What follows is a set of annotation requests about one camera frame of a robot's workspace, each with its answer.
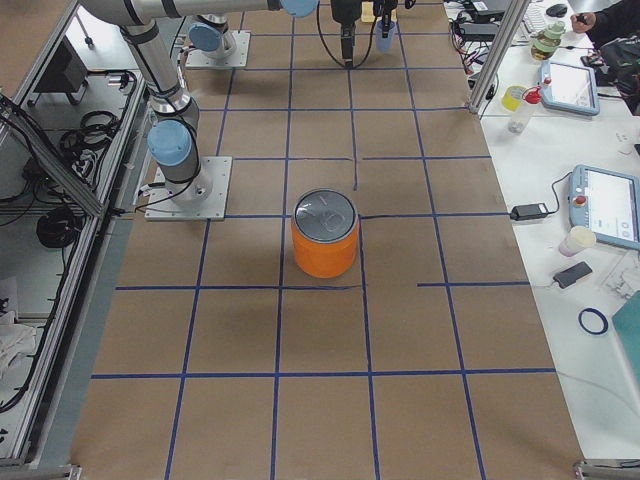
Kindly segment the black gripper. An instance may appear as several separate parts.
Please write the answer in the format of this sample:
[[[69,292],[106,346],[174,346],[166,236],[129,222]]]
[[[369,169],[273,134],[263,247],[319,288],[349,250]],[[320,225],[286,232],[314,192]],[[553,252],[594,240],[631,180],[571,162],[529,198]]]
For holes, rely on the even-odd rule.
[[[362,15],[361,0],[331,0],[332,19],[341,25],[341,57],[345,68],[354,66],[354,25]]]
[[[405,9],[409,10],[415,5],[415,0],[374,0],[373,1],[373,14],[385,15],[391,14],[398,8],[399,5],[403,5]]]

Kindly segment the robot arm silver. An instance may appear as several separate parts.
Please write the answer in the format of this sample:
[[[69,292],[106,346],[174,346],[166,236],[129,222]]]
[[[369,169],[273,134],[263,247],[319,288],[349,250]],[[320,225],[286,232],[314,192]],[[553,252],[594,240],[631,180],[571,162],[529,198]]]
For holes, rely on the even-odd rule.
[[[191,44],[221,61],[237,51],[236,33],[227,16],[236,12],[284,11],[306,17],[316,1],[84,1],[97,19],[119,28],[146,82],[158,122],[147,137],[149,153],[162,176],[162,197],[144,208],[152,221],[221,220],[230,183],[229,157],[203,156],[197,147],[200,109],[181,69],[172,60],[159,33],[160,18],[193,17]]]

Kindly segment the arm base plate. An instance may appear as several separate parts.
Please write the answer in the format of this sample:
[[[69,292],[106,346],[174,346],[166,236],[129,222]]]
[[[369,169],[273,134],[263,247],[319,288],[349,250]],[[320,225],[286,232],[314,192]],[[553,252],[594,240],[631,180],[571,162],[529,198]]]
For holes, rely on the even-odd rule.
[[[187,69],[234,69],[247,65],[251,34],[246,30],[215,33],[211,29],[193,28],[189,32],[192,49],[187,55]]]
[[[159,167],[154,181],[162,183],[151,190],[150,207],[145,209],[148,221],[222,221],[225,218],[228,189],[232,171],[229,156],[203,156],[201,170],[190,186],[167,183]]]

